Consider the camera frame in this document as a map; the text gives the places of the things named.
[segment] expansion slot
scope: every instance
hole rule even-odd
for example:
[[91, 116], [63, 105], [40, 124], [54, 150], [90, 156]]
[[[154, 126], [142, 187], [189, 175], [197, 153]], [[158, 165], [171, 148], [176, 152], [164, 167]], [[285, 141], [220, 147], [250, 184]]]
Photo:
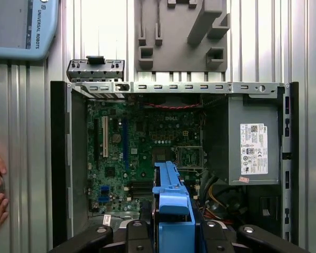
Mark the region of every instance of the expansion slot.
[[103, 126], [103, 157], [108, 157], [109, 141], [108, 141], [108, 116], [102, 117]]
[[128, 127], [127, 118], [122, 119], [122, 126], [123, 126], [123, 159], [124, 159], [124, 165], [125, 170], [129, 170], [129, 143], [128, 143]]
[[98, 130], [100, 128], [99, 126], [100, 121], [98, 119], [94, 119], [94, 160], [96, 163], [96, 167], [98, 169], [98, 162], [100, 158], [100, 144], [99, 144], [99, 138], [98, 138]]

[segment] power supply label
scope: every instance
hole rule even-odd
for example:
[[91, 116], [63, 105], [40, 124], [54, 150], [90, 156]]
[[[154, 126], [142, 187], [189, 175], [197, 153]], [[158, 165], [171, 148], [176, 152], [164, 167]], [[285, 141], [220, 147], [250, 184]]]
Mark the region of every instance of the power supply label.
[[268, 133], [264, 124], [240, 124], [241, 175], [268, 174]]

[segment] red wire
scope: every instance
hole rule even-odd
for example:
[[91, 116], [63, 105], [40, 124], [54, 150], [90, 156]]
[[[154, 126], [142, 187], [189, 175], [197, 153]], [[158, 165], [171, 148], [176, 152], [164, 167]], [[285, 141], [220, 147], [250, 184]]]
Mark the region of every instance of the red wire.
[[178, 107], [173, 107], [173, 106], [162, 106], [162, 105], [158, 105], [158, 104], [145, 104], [145, 105], [149, 105], [155, 108], [161, 108], [161, 109], [171, 109], [171, 110], [180, 110], [180, 109], [188, 109], [188, 108], [194, 108], [198, 105], [198, 104], [192, 104], [192, 105], [187, 105], [187, 106], [178, 106]]

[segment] motherboard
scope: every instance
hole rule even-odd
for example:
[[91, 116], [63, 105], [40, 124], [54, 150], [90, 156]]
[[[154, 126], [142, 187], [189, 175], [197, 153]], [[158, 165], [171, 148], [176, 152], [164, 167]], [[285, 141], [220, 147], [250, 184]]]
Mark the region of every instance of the motherboard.
[[174, 162], [196, 199], [204, 169], [202, 119], [198, 108], [88, 101], [89, 210], [139, 211], [142, 199], [152, 199], [155, 162]]

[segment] chip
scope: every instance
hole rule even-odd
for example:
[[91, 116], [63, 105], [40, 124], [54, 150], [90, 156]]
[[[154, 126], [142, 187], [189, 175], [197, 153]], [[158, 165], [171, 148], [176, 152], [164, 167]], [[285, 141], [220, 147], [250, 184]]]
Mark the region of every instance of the chip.
[[152, 149], [152, 165], [155, 162], [166, 162], [171, 159], [170, 147], [154, 147]]
[[105, 167], [105, 177], [114, 178], [115, 177], [115, 167]]
[[136, 122], [136, 131], [144, 132], [144, 122], [142, 121]]

